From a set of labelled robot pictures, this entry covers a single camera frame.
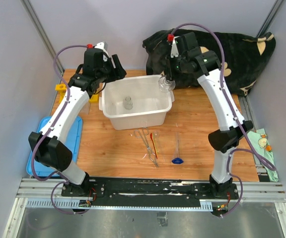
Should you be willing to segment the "graduated cylinder blue base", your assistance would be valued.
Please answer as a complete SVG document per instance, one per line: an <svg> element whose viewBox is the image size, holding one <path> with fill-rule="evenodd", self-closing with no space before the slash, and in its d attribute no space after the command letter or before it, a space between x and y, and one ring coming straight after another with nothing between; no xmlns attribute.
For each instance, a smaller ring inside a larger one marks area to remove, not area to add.
<svg viewBox="0 0 286 238"><path fill-rule="evenodd" d="M175 141L176 141L176 147L171 162L173 164L180 165L184 163L184 161L180 156L180 137L178 132L176 133Z"/></svg>

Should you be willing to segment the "white plastic bin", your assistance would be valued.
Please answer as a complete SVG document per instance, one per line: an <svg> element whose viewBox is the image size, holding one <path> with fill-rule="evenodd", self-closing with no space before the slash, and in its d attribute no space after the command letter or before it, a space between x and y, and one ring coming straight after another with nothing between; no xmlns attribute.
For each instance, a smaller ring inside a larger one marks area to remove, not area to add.
<svg viewBox="0 0 286 238"><path fill-rule="evenodd" d="M158 86L160 75L127 77L108 83L99 98L99 109L116 130L162 125L175 101L172 91L163 93ZM126 110L123 101L131 97L133 108Z"/></svg>

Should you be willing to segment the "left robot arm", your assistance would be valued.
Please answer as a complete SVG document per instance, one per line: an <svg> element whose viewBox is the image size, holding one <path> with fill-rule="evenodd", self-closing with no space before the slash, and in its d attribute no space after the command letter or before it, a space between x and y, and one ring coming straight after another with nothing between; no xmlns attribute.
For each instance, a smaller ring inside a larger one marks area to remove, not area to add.
<svg viewBox="0 0 286 238"><path fill-rule="evenodd" d="M126 76L118 56L109 56L104 42L94 46L88 44L84 48L83 63L78 66L69 82L65 83L65 96L55 113L40 132L32 132L28 137L34 177L42 180L34 167L34 163L38 162L52 168L65 179L67 186L78 196L89 195L90 178L73 161L73 153L65 145L68 132L84 105L93 95L103 90L101 84L107 85Z"/></svg>

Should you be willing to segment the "glass petri dish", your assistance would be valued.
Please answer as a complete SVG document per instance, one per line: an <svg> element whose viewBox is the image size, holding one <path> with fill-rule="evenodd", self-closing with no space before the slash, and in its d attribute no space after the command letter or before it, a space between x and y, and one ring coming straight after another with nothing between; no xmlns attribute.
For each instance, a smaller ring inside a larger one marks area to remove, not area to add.
<svg viewBox="0 0 286 238"><path fill-rule="evenodd" d="M164 75L162 75L158 80L158 86L161 92L167 93L175 89L176 83L172 80L167 80Z"/></svg>

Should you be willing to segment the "small glass beaker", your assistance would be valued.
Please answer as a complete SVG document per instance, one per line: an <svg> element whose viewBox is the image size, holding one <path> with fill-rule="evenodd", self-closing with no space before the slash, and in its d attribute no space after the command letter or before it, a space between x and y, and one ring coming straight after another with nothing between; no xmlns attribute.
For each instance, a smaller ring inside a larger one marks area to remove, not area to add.
<svg viewBox="0 0 286 238"><path fill-rule="evenodd" d="M133 102L131 97L126 97L123 101L123 106L126 110L131 110L133 108Z"/></svg>

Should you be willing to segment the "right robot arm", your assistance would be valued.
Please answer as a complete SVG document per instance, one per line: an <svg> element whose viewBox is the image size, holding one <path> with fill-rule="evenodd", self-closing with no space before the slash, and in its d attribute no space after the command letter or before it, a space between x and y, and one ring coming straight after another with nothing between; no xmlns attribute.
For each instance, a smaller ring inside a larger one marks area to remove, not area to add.
<svg viewBox="0 0 286 238"><path fill-rule="evenodd" d="M192 75L204 89L214 109L219 129L210 133L208 139L214 149L214 169L210 175L209 192L221 198L231 189L230 162L240 139L253 128L236 108L225 82L220 60L215 52L202 53L193 32L175 37L167 36L171 46L166 57L165 81L170 84L175 75Z"/></svg>

